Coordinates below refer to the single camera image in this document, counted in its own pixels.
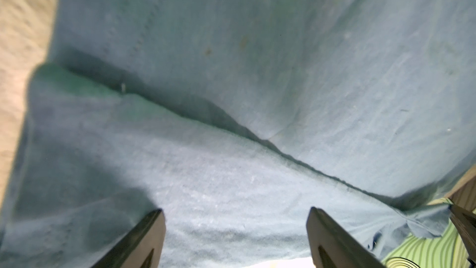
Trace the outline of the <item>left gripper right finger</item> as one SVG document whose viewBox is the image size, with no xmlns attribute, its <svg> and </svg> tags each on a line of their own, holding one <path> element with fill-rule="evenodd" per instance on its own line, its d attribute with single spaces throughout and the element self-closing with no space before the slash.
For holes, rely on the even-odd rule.
<svg viewBox="0 0 476 268">
<path fill-rule="evenodd" d="M 310 209 L 306 229 L 315 267 L 384 268 L 324 210 Z"/>
</svg>

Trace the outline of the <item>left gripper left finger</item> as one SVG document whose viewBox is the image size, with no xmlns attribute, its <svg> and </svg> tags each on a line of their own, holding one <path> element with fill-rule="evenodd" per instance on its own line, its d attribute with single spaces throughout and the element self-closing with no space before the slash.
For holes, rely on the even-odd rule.
<svg viewBox="0 0 476 268">
<path fill-rule="evenodd" d="M 166 235 L 166 220 L 159 208 L 128 232 L 92 268 L 156 268 Z"/>
</svg>

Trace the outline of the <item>blue t-shirt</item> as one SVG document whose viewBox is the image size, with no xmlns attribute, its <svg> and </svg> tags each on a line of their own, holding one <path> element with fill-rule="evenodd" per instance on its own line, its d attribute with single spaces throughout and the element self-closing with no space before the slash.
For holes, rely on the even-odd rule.
<svg viewBox="0 0 476 268">
<path fill-rule="evenodd" d="M 147 213 L 167 268 L 385 258 L 476 160 L 476 0 L 59 0 L 1 210 L 4 268 L 88 268 Z"/>
</svg>

